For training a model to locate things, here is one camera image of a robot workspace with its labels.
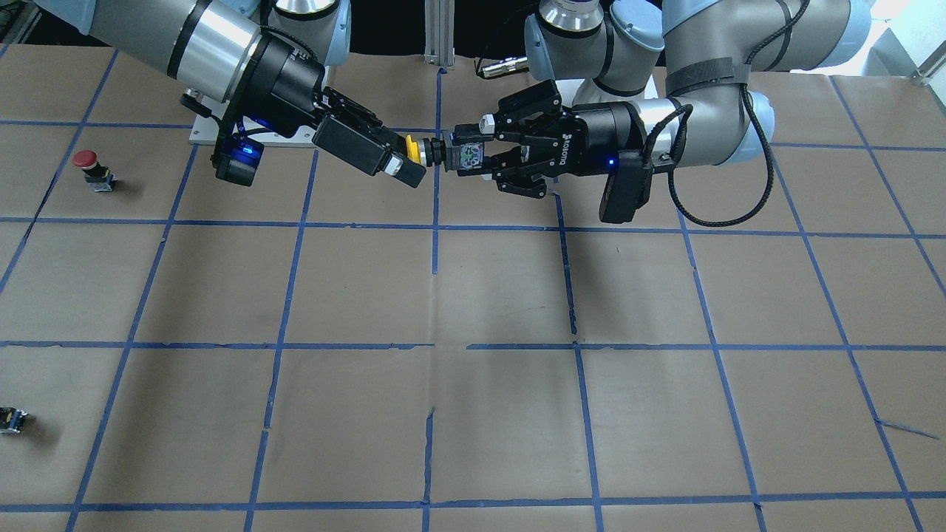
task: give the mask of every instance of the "metal post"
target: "metal post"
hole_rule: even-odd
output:
[[[425,0],[427,44],[424,61],[453,68],[453,13],[455,0]]]
[[[930,79],[946,64],[946,41],[930,55],[910,77],[916,85],[929,85]]]

